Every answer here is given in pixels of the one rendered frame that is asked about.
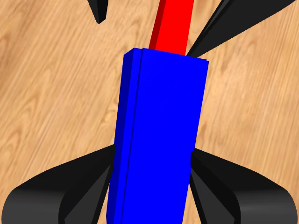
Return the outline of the thin red peg bar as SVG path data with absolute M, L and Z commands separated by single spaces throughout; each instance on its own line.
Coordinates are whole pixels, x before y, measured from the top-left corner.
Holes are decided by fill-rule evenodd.
M 160 0 L 149 49 L 184 55 L 194 0 Z

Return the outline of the blue hollow socket block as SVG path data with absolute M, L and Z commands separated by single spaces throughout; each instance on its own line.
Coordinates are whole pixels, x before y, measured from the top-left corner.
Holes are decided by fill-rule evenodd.
M 107 224 L 182 224 L 209 62 L 124 55 Z

